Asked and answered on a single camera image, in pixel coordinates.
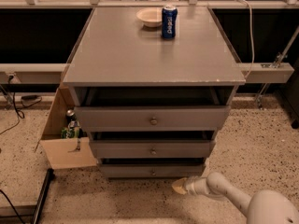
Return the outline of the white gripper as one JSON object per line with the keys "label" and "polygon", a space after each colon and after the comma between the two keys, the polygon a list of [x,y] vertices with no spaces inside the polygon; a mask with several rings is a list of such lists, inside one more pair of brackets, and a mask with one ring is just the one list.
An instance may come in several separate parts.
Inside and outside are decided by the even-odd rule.
{"label": "white gripper", "polygon": [[183,177],[173,182],[172,189],[181,195],[186,193],[191,194],[193,196],[205,195],[207,196],[209,193],[209,188],[206,183],[205,177],[200,176],[191,176],[191,177]]}

